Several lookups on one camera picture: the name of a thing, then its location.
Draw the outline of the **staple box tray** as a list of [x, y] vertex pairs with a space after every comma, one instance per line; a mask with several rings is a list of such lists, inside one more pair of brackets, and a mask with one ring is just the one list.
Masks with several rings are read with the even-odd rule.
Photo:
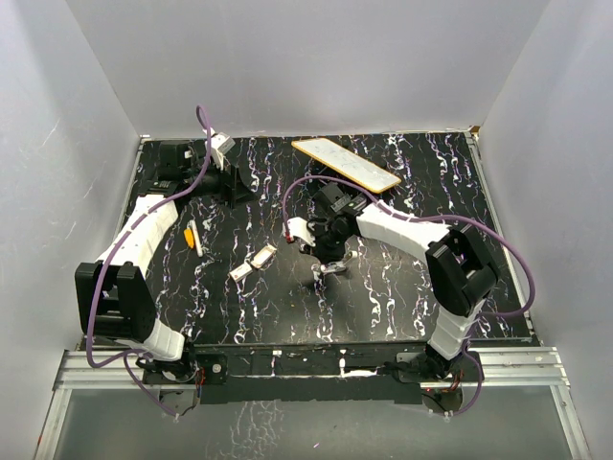
[[261, 249], [258, 253], [256, 253], [250, 265], [255, 269], [261, 269], [275, 256], [277, 252], [277, 248], [271, 244], [267, 244], [263, 249]]

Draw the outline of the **white staple box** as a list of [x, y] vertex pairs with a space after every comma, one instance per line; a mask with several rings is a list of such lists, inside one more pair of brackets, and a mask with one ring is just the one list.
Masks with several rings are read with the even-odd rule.
[[236, 283], [244, 280], [248, 275], [250, 275], [254, 271], [253, 266], [251, 266], [248, 262], [243, 262], [238, 267], [234, 268], [229, 272], [229, 277]]

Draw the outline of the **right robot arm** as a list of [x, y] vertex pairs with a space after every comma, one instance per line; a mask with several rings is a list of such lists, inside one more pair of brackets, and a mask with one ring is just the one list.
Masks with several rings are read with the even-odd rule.
[[321, 273], [347, 269], [354, 257], [346, 247], [352, 237], [391, 245], [425, 264], [439, 305], [426, 365], [434, 378], [451, 379], [461, 369], [459, 354], [468, 333], [500, 278], [476, 226], [415, 222], [384, 202], [370, 202], [365, 194], [352, 195], [334, 184], [322, 187], [314, 201], [323, 215], [307, 221], [311, 242], [303, 251], [320, 262]]

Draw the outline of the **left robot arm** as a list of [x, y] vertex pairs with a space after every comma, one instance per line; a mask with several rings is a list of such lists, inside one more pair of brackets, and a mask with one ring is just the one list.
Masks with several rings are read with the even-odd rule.
[[221, 132], [210, 139], [157, 144], [160, 164], [142, 184], [117, 238], [94, 263], [76, 269], [79, 320], [88, 347], [96, 337], [107, 338], [165, 362], [165, 371], [178, 382], [195, 376], [198, 360], [185, 351], [185, 336], [159, 319], [146, 274], [192, 197], [214, 196], [229, 207], [253, 199], [238, 166], [227, 158], [234, 145]]

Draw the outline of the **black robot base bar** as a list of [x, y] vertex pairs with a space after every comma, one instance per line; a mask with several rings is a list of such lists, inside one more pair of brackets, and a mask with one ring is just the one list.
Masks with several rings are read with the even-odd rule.
[[146, 363], [148, 384], [191, 388], [202, 404], [383, 401], [419, 404], [428, 391], [455, 394], [483, 380], [481, 358], [450, 361], [425, 343], [196, 348], [178, 364]]

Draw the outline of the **orange marker cap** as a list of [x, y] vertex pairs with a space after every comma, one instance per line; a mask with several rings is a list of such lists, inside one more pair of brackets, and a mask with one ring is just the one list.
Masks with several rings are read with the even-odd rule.
[[193, 232], [191, 229], [186, 228], [183, 232], [186, 244], [189, 248], [194, 248], [195, 242], [193, 238]]

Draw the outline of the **white marker pen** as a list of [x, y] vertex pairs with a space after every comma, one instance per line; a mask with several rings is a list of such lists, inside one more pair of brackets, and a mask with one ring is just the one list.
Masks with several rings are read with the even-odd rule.
[[194, 219], [190, 221], [190, 227], [191, 227], [192, 234], [193, 234], [194, 248], [195, 248], [196, 254], [199, 258], [201, 258], [203, 257], [202, 243], [201, 243], [197, 225]]

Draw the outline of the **yellow framed whiteboard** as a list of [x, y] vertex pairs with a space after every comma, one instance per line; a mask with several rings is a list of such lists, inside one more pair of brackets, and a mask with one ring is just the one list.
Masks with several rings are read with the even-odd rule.
[[391, 172], [330, 139], [311, 138], [292, 141], [291, 145], [371, 193], [381, 194], [401, 182], [401, 179]]

